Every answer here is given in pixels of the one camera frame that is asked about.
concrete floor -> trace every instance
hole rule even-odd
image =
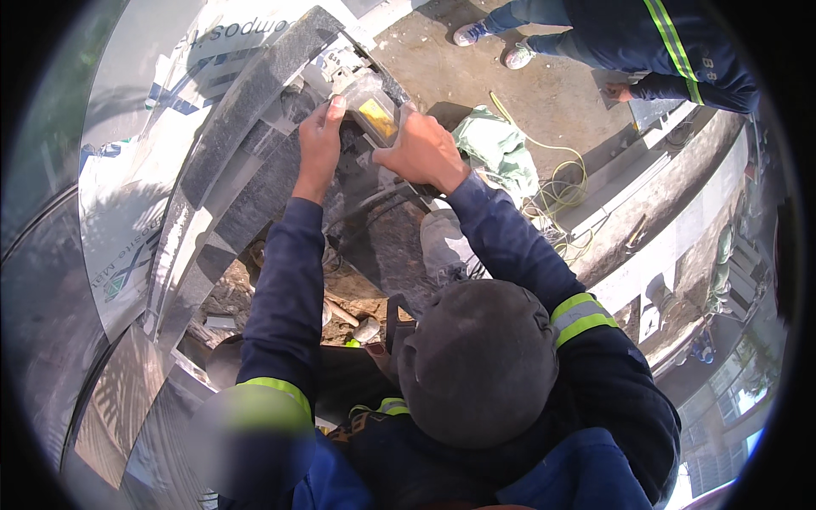
[[[419,111],[452,131],[470,110],[487,104],[493,91],[519,127],[537,141],[566,145],[585,156],[588,171],[608,162],[620,140],[634,135],[625,104],[607,110],[591,68],[573,60],[538,55],[525,68],[511,71],[503,56],[526,35],[557,33],[561,27],[527,25],[457,47],[453,32],[484,18],[505,0],[432,0],[375,38],[372,55],[400,82]],[[547,179],[565,160],[564,150],[527,144],[539,177]]]

hand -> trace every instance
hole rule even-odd
[[[628,83],[607,83],[606,94],[611,100],[620,101],[621,103],[635,99],[632,97]]]
[[[300,175],[292,197],[322,204],[340,160],[340,123],[346,114],[346,98],[336,95],[300,123]]]
[[[390,149],[376,149],[372,160],[415,184],[431,184],[450,195],[470,174],[451,133],[413,103],[400,108],[400,132]]]

sneaker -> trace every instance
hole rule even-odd
[[[487,29],[484,20],[479,20],[476,23],[466,24],[454,32],[454,42],[456,46],[470,46],[486,35],[493,35],[493,33]]]
[[[431,211],[419,227],[425,270],[439,287],[471,278],[490,278],[462,234],[452,209]]]
[[[527,44],[527,39],[528,38],[523,38],[521,42],[517,42],[516,47],[510,50],[508,55],[504,57],[504,65],[506,65],[508,69],[521,69],[535,58],[535,51]]]

white sneaker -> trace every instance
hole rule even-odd
[[[486,35],[493,35],[491,31],[485,26],[484,20],[479,20],[476,23],[466,24],[459,30],[454,32],[454,42],[456,46],[470,46],[475,44],[480,37]]]
[[[535,51],[527,44],[527,39],[528,38],[523,38],[521,42],[517,42],[516,47],[510,50],[508,55],[504,57],[504,65],[506,65],[508,69],[521,69],[535,58]]]

black cap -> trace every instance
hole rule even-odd
[[[446,286],[416,332],[395,345],[411,417],[448,446],[513,439],[540,416],[555,383],[556,336],[527,289],[500,280]]]

